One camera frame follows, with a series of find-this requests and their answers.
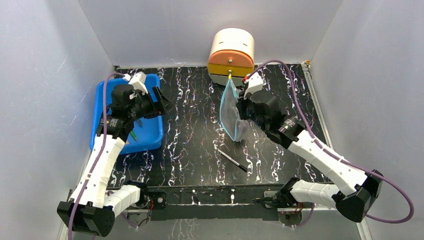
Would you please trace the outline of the clear zip top bag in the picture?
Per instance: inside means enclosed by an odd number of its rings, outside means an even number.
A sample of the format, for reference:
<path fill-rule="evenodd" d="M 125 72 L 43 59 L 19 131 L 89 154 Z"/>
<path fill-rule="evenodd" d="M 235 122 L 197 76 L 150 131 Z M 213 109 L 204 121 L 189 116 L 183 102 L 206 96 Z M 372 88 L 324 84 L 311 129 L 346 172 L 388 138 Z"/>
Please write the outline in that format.
<path fill-rule="evenodd" d="M 228 80 L 222 93 L 219 108 L 220 124 L 234 142 L 241 142 L 249 137 L 251 126 L 248 120 L 242 120 L 237 108 L 238 90 L 232 79 L 232 71 L 228 71 Z"/>

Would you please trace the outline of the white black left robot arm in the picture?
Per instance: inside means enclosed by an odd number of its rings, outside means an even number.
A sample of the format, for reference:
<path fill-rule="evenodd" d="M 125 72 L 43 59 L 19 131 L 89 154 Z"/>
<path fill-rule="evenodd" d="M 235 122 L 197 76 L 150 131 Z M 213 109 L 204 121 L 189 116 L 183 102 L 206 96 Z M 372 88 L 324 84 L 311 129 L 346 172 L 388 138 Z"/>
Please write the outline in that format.
<path fill-rule="evenodd" d="M 69 200 L 60 201 L 57 207 L 57 214 L 68 227 L 68 239 L 73 232 L 106 237 L 124 210 L 132 205 L 147 206 L 150 198 L 146 184 L 130 181 L 107 196 L 109 179 L 135 121 L 163 116 L 172 107 L 158 86 L 152 87 L 152 92 L 134 84 L 113 88 L 111 104 L 105 100 L 102 103 L 95 144 L 79 183 Z"/>

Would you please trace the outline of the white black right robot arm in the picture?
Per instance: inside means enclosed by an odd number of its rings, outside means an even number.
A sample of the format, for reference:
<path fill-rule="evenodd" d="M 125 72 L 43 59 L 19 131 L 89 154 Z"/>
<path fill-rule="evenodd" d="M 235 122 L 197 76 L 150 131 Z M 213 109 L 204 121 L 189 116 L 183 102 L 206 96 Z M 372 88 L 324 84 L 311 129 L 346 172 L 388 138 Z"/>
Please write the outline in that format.
<path fill-rule="evenodd" d="M 324 184 L 293 177 L 273 197 L 273 205 L 314 203 L 337 209 L 352 222 L 364 219 L 381 190 L 377 170 L 365 173 L 336 160 L 336 153 L 311 137 L 302 121 L 282 113 L 279 100 L 267 90 L 239 95 L 236 107 L 242 120 L 253 121 L 271 141 L 302 157 L 331 180 Z"/>

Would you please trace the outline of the green chili pepper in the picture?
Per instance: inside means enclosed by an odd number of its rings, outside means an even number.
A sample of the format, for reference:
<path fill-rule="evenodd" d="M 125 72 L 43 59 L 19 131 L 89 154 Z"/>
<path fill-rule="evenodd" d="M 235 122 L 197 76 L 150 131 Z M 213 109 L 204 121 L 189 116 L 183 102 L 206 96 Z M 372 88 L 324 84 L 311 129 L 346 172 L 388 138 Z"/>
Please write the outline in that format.
<path fill-rule="evenodd" d="M 130 135 L 132 136 L 132 138 L 135 140 L 135 142 L 137 143 L 138 142 L 138 138 L 137 138 L 137 136 L 136 136 L 136 134 L 133 132 L 133 131 L 131 131 L 130 132 Z"/>

